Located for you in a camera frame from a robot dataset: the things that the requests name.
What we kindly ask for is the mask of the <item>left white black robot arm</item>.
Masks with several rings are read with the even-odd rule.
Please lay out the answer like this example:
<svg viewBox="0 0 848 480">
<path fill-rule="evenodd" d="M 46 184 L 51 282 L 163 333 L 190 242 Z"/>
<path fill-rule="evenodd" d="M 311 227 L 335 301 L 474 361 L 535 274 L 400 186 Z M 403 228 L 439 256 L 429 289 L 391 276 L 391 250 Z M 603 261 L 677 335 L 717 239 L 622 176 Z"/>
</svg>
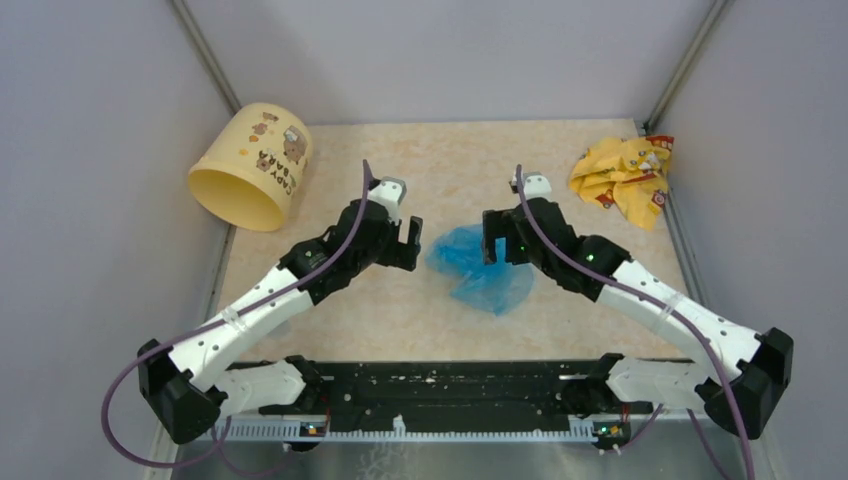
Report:
<svg viewBox="0 0 848 480">
<path fill-rule="evenodd" d="M 354 200 L 323 235 L 295 244 L 246 294 L 202 326 L 201 334 L 169 347 L 150 340 L 138 350 L 139 387 L 178 445 L 218 420 L 265 407 L 309 414 L 322 399 L 322 377 L 300 355 L 281 361 L 240 362 L 260 339 L 329 295 L 348 287 L 371 265 L 412 271 L 421 251 L 423 221 L 409 220 L 408 236 L 374 200 Z"/>
</svg>

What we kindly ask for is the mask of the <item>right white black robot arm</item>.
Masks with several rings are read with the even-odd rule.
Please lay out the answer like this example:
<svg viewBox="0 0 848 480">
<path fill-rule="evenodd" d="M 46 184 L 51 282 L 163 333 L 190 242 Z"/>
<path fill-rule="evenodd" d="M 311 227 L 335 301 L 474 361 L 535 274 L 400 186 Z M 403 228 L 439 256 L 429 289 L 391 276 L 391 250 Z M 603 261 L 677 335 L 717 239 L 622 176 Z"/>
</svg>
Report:
<svg viewBox="0 0 848 480">
<path fill-rule="evenodd" d="M 586 385 L 589 404 L 612 412 L 624 401 L 665 403 L 705 413 L 736 434 L 762 436 L 791 381 L 794 340 L 710 311 L 651 274 L 600 235 L 578 235 L 555 202 L 528 200 L 482 214 L 485 263 L 531 264 L 566 291 L 618 310 L 687 355 L 685 361 L 622 356 Z"/>
</svg>

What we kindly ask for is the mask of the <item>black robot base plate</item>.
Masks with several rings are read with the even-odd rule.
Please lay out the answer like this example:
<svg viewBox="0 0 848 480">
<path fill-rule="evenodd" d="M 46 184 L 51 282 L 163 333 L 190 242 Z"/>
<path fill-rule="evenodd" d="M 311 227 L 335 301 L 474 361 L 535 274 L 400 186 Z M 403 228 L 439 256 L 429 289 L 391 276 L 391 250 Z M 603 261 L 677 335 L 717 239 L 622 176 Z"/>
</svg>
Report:
<svg viewBox="0 0 848 480">
<path fill-rule="evenodd" d="M 596 360 L 468 362 L 316 362 L 318 378 L 293 405 L 263 416 L 327 417 L 330 430 L 377 432 L 402 418 L 413 433 L 564 432 L 577 420 L 649 414 L 649 402 L 625 404 L 592 378 Z"/>
</svg>

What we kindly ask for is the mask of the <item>blue plastic trash bag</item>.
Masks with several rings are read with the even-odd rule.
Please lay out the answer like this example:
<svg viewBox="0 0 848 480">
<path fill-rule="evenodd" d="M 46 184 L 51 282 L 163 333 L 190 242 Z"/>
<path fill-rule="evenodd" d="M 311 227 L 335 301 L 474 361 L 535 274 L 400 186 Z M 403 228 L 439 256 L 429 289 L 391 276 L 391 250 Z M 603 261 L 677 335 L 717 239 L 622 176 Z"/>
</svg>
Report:
<svg viewBox="0 0 848 480">
<path fill-rule="evenodd" d="M 496 241 L 498 260 L 483 263 L 480 224 L 459 226 L 439 236 L 430 246 L 426 265 L 453 281 L 450 296 L 473 309 L 502 316 L 515 310 L 534 286 L 529 265 L 505 261 L 505 241 Z"/>
</svg>

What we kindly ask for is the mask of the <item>yellow capybara trash bin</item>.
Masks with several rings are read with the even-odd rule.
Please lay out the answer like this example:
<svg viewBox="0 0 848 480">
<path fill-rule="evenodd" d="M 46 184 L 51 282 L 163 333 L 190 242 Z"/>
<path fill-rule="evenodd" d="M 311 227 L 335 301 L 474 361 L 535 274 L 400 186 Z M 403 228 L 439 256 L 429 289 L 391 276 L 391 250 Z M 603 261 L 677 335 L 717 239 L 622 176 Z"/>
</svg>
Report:
<svg viewBox="0 0 848 480">
<path fill-rule="evenodd" d="M 297 116 L 275 104 L 251 103 L 190 168 L 188 188 L 227 223 L 273 232 L 287 221 L 313 153 L 312 135 Z"/>
</svg>

